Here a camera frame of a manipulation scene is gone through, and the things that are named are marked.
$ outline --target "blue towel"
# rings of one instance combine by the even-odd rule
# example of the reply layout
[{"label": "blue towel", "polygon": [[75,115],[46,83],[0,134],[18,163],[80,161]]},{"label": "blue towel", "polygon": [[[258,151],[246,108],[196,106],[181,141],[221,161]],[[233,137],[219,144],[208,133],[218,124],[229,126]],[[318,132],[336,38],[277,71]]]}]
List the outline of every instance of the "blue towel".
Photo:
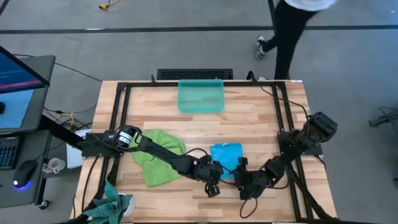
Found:
[{"label": "blue towel", "polygon": [[[211,158],[215,161],[219,161],[221,165],[225,166],[229,170],[235,170],[236,166],[239,165],[238,158],[243,157],[243,150],[241,143],[217,143],[214,146],[210,146]],[[231,179],[234,177],[229,171],[224,169],[224,174],[221,176],[222,179]]]},{"label": "blue towel", "polygon": [[6,110],[0,114],[0,128],[21,127],[32,95],[33,90],[0,94],[0,102],[6,105]]}]

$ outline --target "concrete floor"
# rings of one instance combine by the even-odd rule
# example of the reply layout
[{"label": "concrete floor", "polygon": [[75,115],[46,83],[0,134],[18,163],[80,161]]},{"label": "concrete floor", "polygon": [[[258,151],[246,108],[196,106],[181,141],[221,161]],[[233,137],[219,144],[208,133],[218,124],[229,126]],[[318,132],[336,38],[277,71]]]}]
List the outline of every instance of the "concrete floor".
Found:
[{"label": "concrete floor", "polygon": [[[271,25],[263,0],[125,0],[100,11],[102,0],[10,0],[0,29],[87,29],[172,26]],[[310,25],[398,24],[395,0],[341,0]],[[257,35],[271,31],[164,32],[123,34],[19,34],[0,36],[15,54],[56,55],[57,62],[101,80],[148,80],[158,68],[232,68],[272,78],[275,51],[254,58]],[[397,138],[389,125],[370,128],[379,106],[398,106],[398,30],[311,30],[297,46],[292,79],[304,81],[313,112],[338,124],[323,145],[338,216],[343,220],[396,223]],[[100,84],[55,67],[46,107],[81,111],[97,100]],[[77,114],[91,122],[94,111]],[[64,147],[53,152],[65,153]],[[68,220],[79,170],[50,179],[44,211],[33,206],[0,209],[1,223],[55,223]]]}]

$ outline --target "yellow cable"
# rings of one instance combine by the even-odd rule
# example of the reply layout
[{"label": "yellow cable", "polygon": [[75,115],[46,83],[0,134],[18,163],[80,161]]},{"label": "yellow cable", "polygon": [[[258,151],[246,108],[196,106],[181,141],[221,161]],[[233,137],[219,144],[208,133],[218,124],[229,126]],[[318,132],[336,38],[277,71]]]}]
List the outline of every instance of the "yellow cable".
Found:
[{"label": "yellow cable", "polygon": [[112,6],[113,4],[118,3],[119,1],[120,1],[120,0],[116,0],[116,1],[111,2],[111,3],[101,4],[101,5],[99,5],[99,8],[102,9],[102,10],[107,10],[108,7]]},{"label": "yellow cable", "polygon": [[60,116],[57,116],[57,117],[55,118],[55,122],[57,122],[58,119],[60,119],[60,118],[62,118],[62,117],[64,117],[64,116],[70,117],[70,119],[71,119],[70,127],[73,128],[73,122],[75,121],[75,119],[73,118],[73,116],[72,116],[71,114],[61,114]]}]

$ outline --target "white shirt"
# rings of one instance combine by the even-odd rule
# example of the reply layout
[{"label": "white shirt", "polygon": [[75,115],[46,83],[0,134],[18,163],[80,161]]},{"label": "white shirt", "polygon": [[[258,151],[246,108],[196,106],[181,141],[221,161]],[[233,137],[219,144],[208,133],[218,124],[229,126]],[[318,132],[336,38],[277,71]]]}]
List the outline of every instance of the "white shirt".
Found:
[{"label": "white shirt", "polygon": [[285,0],[285,2],[297,9],[321,11],[332,6],[337,0]]}]

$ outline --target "wooden table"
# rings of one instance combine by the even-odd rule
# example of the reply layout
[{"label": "wooden table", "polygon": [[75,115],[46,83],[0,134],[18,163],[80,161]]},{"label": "wooden table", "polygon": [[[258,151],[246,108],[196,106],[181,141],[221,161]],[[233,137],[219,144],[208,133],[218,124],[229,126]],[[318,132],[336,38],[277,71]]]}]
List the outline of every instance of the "wooden table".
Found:
[{"label": "wooden table", "polygon": [[[102,133],[109,128],[118,82],[103,82],[93,121],[93,131]],[[289,100],[300,103],[309,112],[307,97],[302,82],[286,81]],[[256,86],[226,86],[225,109],[220,114],[181,114],[177,108],[177,87],[134,87],[131,89],[126,124],[141,129],[161,129],[180,138],[186,149],[209,147],[219,142],[241,142],[243,154],[248,158],[248,170],[260,168],[266,160],[279,154],[276,133],[279,130],[273,98]],[[119,104],[117,123],[121,117],[124,95]],[[280,102],[285,118],[283,102]],[[291,105],[296,128],[305,122],[303,110]],[[201,152],[192,152],[201,156]],[[97,191],[102,158],[99,158],[91,174],[85,197],[85,207]],[[336,216],[325,169],[313,156],[302,156],[303,168],[309,191],[318,203],[332,216]],[[88,171],[94,159],[84,161],[76,191],[76,215],[81,213],[81,199]],[[285,185],[285,177],[277,186]],[[157,187],[146,187],[142,169],[130,154],[125,154],[119,166],[116,187],[119,192],[133,194],[136,208],[123,222],[270,222],[294,221],[294,210],[289,188],[266,189],[258,198],[254,214],[243,220],[239,209],[243,203],[238,190],[220,183],[221,194],[208,198],[205,184],[184,177]],[[305,207],[302,195],[298,198],[302,216]],[[250,200],[243,214],[254,207]]]}]

